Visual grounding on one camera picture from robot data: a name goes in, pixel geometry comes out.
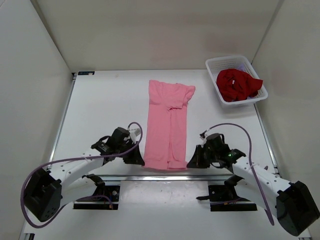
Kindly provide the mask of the pink t shirt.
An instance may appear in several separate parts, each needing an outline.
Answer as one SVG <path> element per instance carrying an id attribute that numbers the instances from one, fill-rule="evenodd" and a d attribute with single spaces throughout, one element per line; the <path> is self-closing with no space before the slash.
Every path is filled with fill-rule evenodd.
<path id="1" fill-rule="evenodd" d="M 187 168 L 188 102 L 196 87 L 150 80 L 149 106 L 144 149 L 145 168 L 184 170 Z"/>

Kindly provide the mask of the red t shirt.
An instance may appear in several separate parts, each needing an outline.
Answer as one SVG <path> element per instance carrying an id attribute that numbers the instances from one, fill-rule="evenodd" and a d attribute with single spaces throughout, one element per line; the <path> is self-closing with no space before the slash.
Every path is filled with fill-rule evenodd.
<path id="1" fill-rule="evenodd" d="M 257 96 L 263 86 L 263 80 L 253 78 L 244 71 L 229 68 L 219 72 L 216 84 L 226 102 L 237 102 Z"/>

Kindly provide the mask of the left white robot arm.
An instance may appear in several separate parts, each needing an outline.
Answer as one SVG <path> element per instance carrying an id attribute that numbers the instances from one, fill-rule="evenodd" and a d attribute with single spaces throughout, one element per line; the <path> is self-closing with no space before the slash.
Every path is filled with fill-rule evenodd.
<path id="1" fill-rule="evenodd" d="M 20 205 L 23 215 L 32 213 L 44 227 L 71 202 L 105 201 L 112 207 L 112 192 L 93 171 L 116 158 L 121 158 L 125 164 L 144 166 L 139 149 L 142 137 L 140 125 L 117 127 L 80 157 L 55 160 L 37 167 L 22 185 Z"/>

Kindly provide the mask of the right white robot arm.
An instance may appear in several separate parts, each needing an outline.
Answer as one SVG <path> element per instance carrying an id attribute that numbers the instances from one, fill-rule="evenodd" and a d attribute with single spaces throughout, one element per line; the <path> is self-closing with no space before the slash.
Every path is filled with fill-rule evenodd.
<path id="1" fill-rule="evenodd" d="M 228 205 L 247 200 L 275 217 L 282 228 L 292 236 L 299 236 L 320 218 L 320 211 L 308 189 L 301 181 L 292 183 L 255 164 L 238 149 L 230 149 L 220 133 L 200 135 L 203 140 L 187 164 L 188 168 L 226 169 L 231 177 L 223 185 L 210 187 L 207 196 L 214 205 Z"/>

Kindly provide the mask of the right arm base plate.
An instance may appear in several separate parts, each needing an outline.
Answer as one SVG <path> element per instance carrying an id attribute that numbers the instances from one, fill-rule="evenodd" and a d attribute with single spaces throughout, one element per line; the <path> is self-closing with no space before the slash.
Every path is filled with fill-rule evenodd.
<path id="1" fill-rule="evenodd" d="M 211 212 L 254 212 L 257 205 L 245 198 L 239 197 L 233 188 L 225 185 L 208 186 Z"/>

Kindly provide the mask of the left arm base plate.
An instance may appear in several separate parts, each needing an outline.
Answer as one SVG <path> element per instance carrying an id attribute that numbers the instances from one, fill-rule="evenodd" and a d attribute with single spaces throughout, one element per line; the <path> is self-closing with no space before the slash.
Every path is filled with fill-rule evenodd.
<path id="1" fill-rule="evenodd" d="M 74 210 L 118 210 L 121 186 L 115 182 L 105 182 L 95 185 L 91 195 L 85 195 L 73 202 Z"/>

